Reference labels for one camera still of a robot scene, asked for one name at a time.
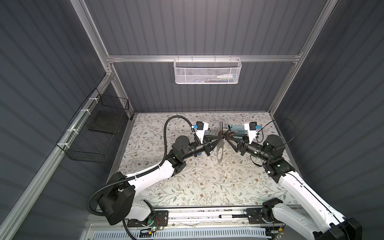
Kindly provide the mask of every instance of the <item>white mesh basket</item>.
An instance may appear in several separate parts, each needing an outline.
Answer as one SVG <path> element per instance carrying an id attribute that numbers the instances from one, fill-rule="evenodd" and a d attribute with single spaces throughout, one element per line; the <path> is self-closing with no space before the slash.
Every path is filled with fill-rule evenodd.
<path id="1" fill-rule="evenodd" d="M 239 80 L 241 61 L 179 61 L 173 62 L 177 84 L 236 84 Z"/>

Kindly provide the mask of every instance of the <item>bundle of straws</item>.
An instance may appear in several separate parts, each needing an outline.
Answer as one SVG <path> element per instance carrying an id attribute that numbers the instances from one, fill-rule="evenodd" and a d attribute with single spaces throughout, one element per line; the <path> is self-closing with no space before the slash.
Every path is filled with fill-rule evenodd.
<path id="1" fill-rule="evenodd" d="M 219 126 L 220 126 L 220 130 L 221 130 L 221 134 L 222 134 L 222 136 L 224 136 L 224 139 L 237 133 L 237 131 L 230 132 L 233 125 L 225 133 L 223 133 L 223 122 L 219 122 Z"/>

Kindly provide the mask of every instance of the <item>black cable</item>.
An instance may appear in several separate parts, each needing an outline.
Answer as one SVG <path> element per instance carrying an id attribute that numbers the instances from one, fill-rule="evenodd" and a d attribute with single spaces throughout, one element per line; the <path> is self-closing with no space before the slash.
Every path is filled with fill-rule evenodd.
<path id="1" fill-rule="evenodd" d="M 180 116 L 180 115 L 174 115 L 174 116 L 168 118 L 167 121 L 166 121 L 165 124 L 164 124 L 164 136 L 163 136 L 163 137 L 164 137 L 164 157 L 163 157 L 163 160 L 161 160 L 161 162 L 160 162 L 160 164 L 159 164 L 160 167 L 163 165 L 163 163 L 164 163 L 165 160 L 166 160 L 166 156 L 167 156 L 167 125 L 168 125 L 168 122 L 169 122 L 171 119 L 173 119 L 173 118 L 182 118 L 182 119 L 184 119 L 184 120 L 189 124 L 189 126 L 191 127 L 191 129 L 192 129 L 192 133 L 193 133 L 193 135 L 194 135 L 194 137 L 195 137 L 195 141 L 196 141 L 197 145 L 200 145 L 200 144 L 201 144 L 199 138 L 198 138 L 197 135 L 195 134 L 195 133 L 196 133 L 196 132 L 195 132 L 195 129 L 192 128 L 192 123 L 191 123 L 186 117 L 183 117 L 183 116 Z"/>
<path id="2" fill-rule="evenodd" d="M 258 167 L 262 167 L 263 165 L 259 165 L 259 164 L 256 164 L 253 160 L 252 160 L 252 154 L 249 155 L 249 158 L 251 159 L 251 161 L 253 162 L 254 165 L 258 166 Z"/>
<path id="3" fill-rule="evenodd" d="M 262 138 L 262 140 L 261 140 L 260 142 L 262 142 L 263 139 L 264 139 L 263 129 L 264 129 L 268 124 L 270 124 L 270 123 L 273 122 L 273 121 L 276 121 L 277 119 L 285 119 L 285 120 L 288 120 L 288 121 L 291 122 L 291 124 L 292 124 L 292 126 L 293 126 L 293 137 L 291 138 L 291 140 L 289 140 L 288 142 L 283 143 L 282 145 L 286 145 L 287 143 L 289 143 L 289 142 L 291 142 L 291 141 L 293 140 L 293 138 L 294 138 L 295 135 L 296 135 L 296 128 L 295 128 L 295 125 L 293 124 L 293 122 L 292 122 L 290 119 L 288 119 L 288 118 L 276 118 L 276 119 L 270 121 L 269 123 L 267 123 L 264 127 L 262 127 L 261 132 L 262 132 L 262 134 L 263 134 L 263 138 Z"/>
<path id="4" fill-rule="evenodd" d="M 127 224 L 125 223 L 125 219 L 122 220 L 122 225 L 124 226 L 125 231 L 127 232 L 128 236 L 132 238 L 132 240 L 137 240 L 129 231 Z"/>
<path id="5" fill-rule="evenodd" d="M 102 213 L 102 212 L 98 212 L 98 211 L 96 211 L 96 210 L 94 210 L 94 209 L 91 208 L 91 201 L 92 201 L 92 199 L 93 199 L 93 198 L 94 198 L 100 191 L 102 191 L 102 190 L 104 190 L 104 189 L 106 189 L 106 188 L 108 188 L 108 187 L 110 187 L 110 186 L 113 186 L 113 185 L 115 185 L 115 184 L 120 184 L 120 183 L 123 183 L 123 182 L 127 182 L 127 181 L 131 181 L 131 180 L 133 180 L 133 179 L 135 179 L 135 177 L 124 178 L 124 179 L 121 179 L 121 180 L 112 182 L 112 183 L 110 183 L 110 184 L 107 184 L 107 185 L 105 185 L 104 187 L 100 188 L 99 190 L 95 191 L 95 192 L 89 197 L 89 199 L 88 199 L 88 201 L 87 201 L 87 205 L 86 205 L 86 206 L 87 206 L 87 210 L 88 210 L 91 214 L 93 214 L 93 215 L 96 215 L 96 216 L 104 216 L 104 213 Z"/>
<path id="6" fill-rule="evenodd" d="M 191 127 L 192 132 L 194 133 L 194 137 L 195 137 L 196 143 L 197 143 L 197 144 L 200 144 L 200 140 L 199 140 L 199 138 L 197 137 L 197 135 L 195 134 L 195 129 L 192 128 L 192 124 L 191 124 L 191 122 L 190 122 L 187 118 L 185 118 L 185 117 L 183 117 L 183 116 L 179 116 L 179 115 L 175 115 L 175 116 L 172 116 L 172 117 L 168 118 L 167 121 L 166 121 L 166 123 L 165 123 L 165 125 L 164 125 L 164 148 L 165 148 L 165 149 L 164 149 L 164 157 L 163 157 L 163 160 L 160 162 L 160 164 L 159 164 L 158 166 L 152 168 L 152 169 L 149 169 L 149 170 L 146 171 L 146 172 L 140 173 L 140 174 L 138 174 L 138 175 L 136 175 L 136 176 L 132 176 L 132 177 L 128 177 L 128 178 L 124 178 L 124 179 L 121 179 L 121 180 L 118 180 L 118 181 L 109 183 L 109 184 L 105 185 L 104 187 L 100 188 L 99 190 L 95 191 L 95 192 L 89 197 L 89 199 L 88 199 L 88 201 L 87 201 L 87 204 L 86 204 L 86 208 L 87 208 L 87 210 L 88 210 L 91 214 L 96 215 L 96 216 L 104 216 L 104 213 L 102 213 L 102 212 L 98 212 L 98 211 L 92 209 L 92 207 L 91 207 L 92 199 L 93 199 L 99 192 L 101 192 L 102 190 L 104 190 L 104 189 L 106 189 L 106 188 L 108 188 L 108 187 L 110 187 L 110 186 L 113 186 L 113 185 L 115 185 L 115 184 L 120 184 L 120 183 L 123 183 L 123 182 L 128 182 L 128 181 L 131 181 L 131 180 L 133 180 L 133 179 L 135 179 L 135 178 L 139 178 L 139 177 L 145 176 L 145 175 L 147 175 L 147 174 L 149 174 L 149 173 L 151 173 L 151 172 L 153 172 L 153 171 L 159 169 L 159 167 L 165 162 L 165 158 L 166 158 L 166 155 L 167 155 L 167 138 L 166 138 L 167 124 L 168 124 L 168 122 L 169 122 L 172 118 L 182 118 L 182 119 L 186 120 L 186 122 L 187 122 L 187 123 L 189 124 L 189 126 Z"/>
<path id="7" fill-rule="evenodd" d="M 263 129 L 261 129 L 261 130 L 259 130 L 259 132 L 262 132 L 262 135 L 263 135 L 263 138 L 262 138 L 262 140 L 259 142 L 258 140 L 257 140 L 257 138 L 256 138 L 256 142 L 257 143 L 261 143 L 262 141 L 263 141 L 263 139 L 264 139 L 264 132 L 263 132 Z"/>
<path id="8" fill-rule="evenodd" d="M 132 176 L 132 177 L 128 177 L 128 178 L 124 178 L 124 179 L 121 179 L 121 180 L 118 180 L 118 181 L 115 181 L 115 182 L 112 182 L 112 183 L 109 183 L 109 184 L 105 185 L 104 187 L 102 187 L 102 188 L 100 188 L 99 190 L 95 191 L 95 192 L 89 197 L 89 199 L 88 199 L 88 201 L 87 201 L 87 205 L 86 205 L 87 210 L 88 210 L 91 214 L 93 214 L 93 215 L 96 215 L 96 216 L 104 216 L 104 213 L 102 213 L 102 212 L 98 212 L 98 211 L 92 209 L 92 207 L 91 207 L 92 199 L 93 199 L 99 192 L 101 192 L 102 190 L 104 190 L 104 189 L 106 189 L 106 188 L 108 188 L 108 187 L 110 187 L 110 186 L 113 186 L 113 185 L 116 185 L 116 184 L 120 184 L 120 183 L 123 183 L 123 182 L 128 182 L 128 181 L 131 181 L 131 180 L 133 180 L 133 179 L 135 179 L 135 178 L 139 178 L 139 177 L 145 176 L 145 175 L 147 175 L 147 174 L 149 174 L 149 173 L 151 173 L 151 172 L 153 172 L 153 171 L 155 171 L 155 170 L 157 170 L 157 169 L 159 169 L 159 166 L 156 166 L 156 167 L 154 167 L 154 168 L 152 168 L 152 169 L 149 169 L 148 171 L 143 172 L 143 173 L 140 173 L 140 174 L 138 174 L 138 175 L 136 175 L 136 176 Z"/>

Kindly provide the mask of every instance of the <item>red wire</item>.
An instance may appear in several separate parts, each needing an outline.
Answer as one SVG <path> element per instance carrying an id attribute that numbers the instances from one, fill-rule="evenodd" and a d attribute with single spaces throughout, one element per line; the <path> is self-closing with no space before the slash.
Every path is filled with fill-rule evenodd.
<path id="1" fill-rule="evenodd" d="M 160 219 L 160 220 L 162 220 L 162 219 Z M 163 223 L 164 223 L 164 227 L 166 226 L 166 222 L 164 222 L 164 220 L 162 220 L 163 221 Z"/>

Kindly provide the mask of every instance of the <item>cylindrical motor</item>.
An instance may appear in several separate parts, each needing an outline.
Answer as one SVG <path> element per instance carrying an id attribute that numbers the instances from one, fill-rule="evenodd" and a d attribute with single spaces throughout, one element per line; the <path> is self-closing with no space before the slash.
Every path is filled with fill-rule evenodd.
<path id="1" fill-rule="evenodd" d="M 281 157 L 283 155 L 284 149 L 285 146 L 283 145 L 283 140 L 280 136 L 268 135 L 268 137 L 263 142 L 263 151 L 272 154 L 273 158 Z"/>

